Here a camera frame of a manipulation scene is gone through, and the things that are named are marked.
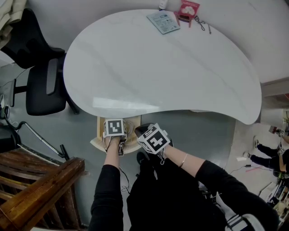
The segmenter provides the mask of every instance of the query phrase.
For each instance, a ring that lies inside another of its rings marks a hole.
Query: black and white marker cube
[[[104,122],[103,137],[107,136],[126,136],[126,124],[123,119],[107,119]]]
[[[138,142],[146,152],[157,154],[170,143],[170,140],[159,125],[155,124],[138,138]]]

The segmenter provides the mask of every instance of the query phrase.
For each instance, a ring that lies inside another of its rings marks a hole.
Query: shoe
[[[257,148],[257,146],[260,144],[260,143],[259,143],[259,140],[257,139],[256,136],[254,136],[254,138],[253,138],[253,143],[254,143],[254,147],[255,147],[255,148]]]
[[[142,152],[138,152],[136,155],[136,160],[138,164],[141,166],[145,163],[147,163],[149,160],[146,158],[146,156]]]
[[[250,159],[251,158],[251,154],[248,152],[244,152],[243,153],[243,157]]]

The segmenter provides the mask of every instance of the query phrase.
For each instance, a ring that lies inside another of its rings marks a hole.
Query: person
[[[95,188],[89,231],[123,230],[119,141],[113,138],[109,144]],[[170,145],[164,151],[164,165],[156,155],[149,155],[148,160],[137,153],[140,174],[127,198],[130,231],[235,231],[230,228],[232,223],[248,225],[237,230],[277,230],[277,212],[225,170]],[[205,199],[198,181],[216,193],[221,206]]]
[[[252,162],[258,165],[262,165],[266,168],[270,168],[277,172],[289,172],[289,150],[287,149],[283,155],[278,155],[278,149],[271,149],[259,143],[259,140],[254,136],[253,138],[254,147],[259,151],[263,152],[270,158],[261,158],[256,155],[252,155],[248,152],[244,152],[243,156],[249,158]]]

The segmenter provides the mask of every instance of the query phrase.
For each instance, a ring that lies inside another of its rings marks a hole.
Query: black office chair
[[[13,24],[11,39],[1,51],[21,68],[32,67],[27,86],[16,87],[16,80],[12,81],[10,106],[14,106],[15,94],[26,92],[26,111],[29,115],[44,116],[62,111],[66,102],[75,114],[79,114],[63,81],[65,51],[47,44],[31,9],[24,9],[21,21]]]

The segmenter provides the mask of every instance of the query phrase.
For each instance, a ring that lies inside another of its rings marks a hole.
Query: white floor
[[[277,148],[280,142],[280,137],[276,134],[271,134],[269,132],[269,128],[269,125],[245,125],[239,121],[236,121],[231,152],[227,166],[225,168],[228,173],[231,173],[233,170],[239,169],[246,164],[260,167],[259,165],[252,163],[250,159],[245,161],[237,161],[237,157],[242,157],[244,151],[248,151],[250,154],[254,154],[263,158],[269,158],[253,146],[253,137],[256,135],[261,144],[270,148]],[[282,141],[282,145],[285,149],[289,148],[289,145],[284,141]],[[259,194],[260,190],[265,188],[270,182],[277,181],[277,178],[273,176],[273,172],[263,169],[255,169],[252,167],[243,167],[238,171],[234,171],[232,176],[241,181],[250,192],[257,195]]]

